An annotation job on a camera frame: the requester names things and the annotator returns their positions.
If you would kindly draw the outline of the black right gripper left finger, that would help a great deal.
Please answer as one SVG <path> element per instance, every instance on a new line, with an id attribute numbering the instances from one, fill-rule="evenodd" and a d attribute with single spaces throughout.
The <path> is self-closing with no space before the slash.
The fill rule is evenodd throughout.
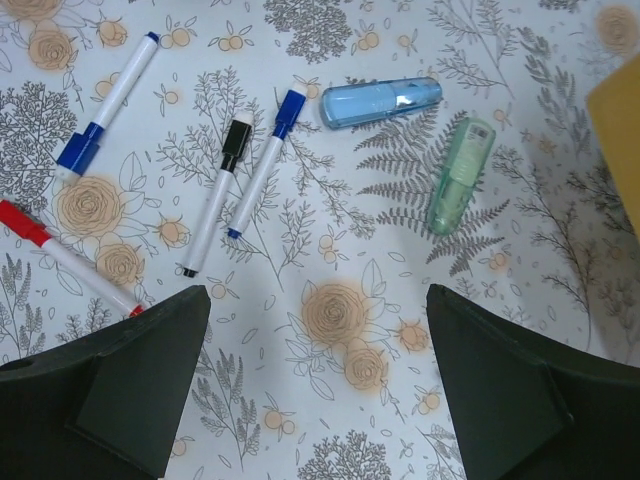
<path id="1" fill-rule="evenodd" d="M 211 302 L 190 286 L 148 310 L 1 367 L 4 479 L 164 476 Z"/>

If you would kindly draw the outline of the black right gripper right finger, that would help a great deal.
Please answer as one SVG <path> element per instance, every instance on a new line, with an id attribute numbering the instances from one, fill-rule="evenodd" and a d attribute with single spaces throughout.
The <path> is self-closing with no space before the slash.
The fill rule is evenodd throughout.
<path id="1" fill-rule="evenodd" d="M 470 479 L 636 479 L 639 370 L 433 284 L 426 311 Z"/>

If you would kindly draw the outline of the round cream drawer cabinet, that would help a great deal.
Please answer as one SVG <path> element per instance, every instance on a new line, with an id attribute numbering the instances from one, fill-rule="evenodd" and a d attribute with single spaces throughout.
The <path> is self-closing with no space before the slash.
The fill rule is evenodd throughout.
<path id="1" fill-rule="evenodd" d="M 587 96 L 587 108 L 621 204 L 639 235 L 639 54 Z"/>

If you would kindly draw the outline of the blue correction tape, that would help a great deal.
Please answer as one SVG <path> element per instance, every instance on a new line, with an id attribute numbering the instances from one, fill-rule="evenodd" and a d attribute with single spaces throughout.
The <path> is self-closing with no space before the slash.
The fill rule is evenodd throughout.
<path id="1" fill-rule="evenodd" d="M 331 87 L 324 91 L 319 110 L 324 125 L 336 130 L 422 111 L 442 99 L 438 81 L 416 77 Z"/>

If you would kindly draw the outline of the small white marker blue cap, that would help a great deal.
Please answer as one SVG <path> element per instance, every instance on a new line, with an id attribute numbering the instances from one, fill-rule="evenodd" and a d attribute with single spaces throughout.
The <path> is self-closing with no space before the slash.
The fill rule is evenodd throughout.
<path id="1" fill-rule="evenodd" d="M 286 93 L 274 121 L 274 129 L 264 148 L 251 182 L 227 227 L 227 236 L 240 238 L 254 213 L 262 189 L 281 153 L 287 135 L 295 126 L 307 99 L 307 87 L 296 83 Z"/>

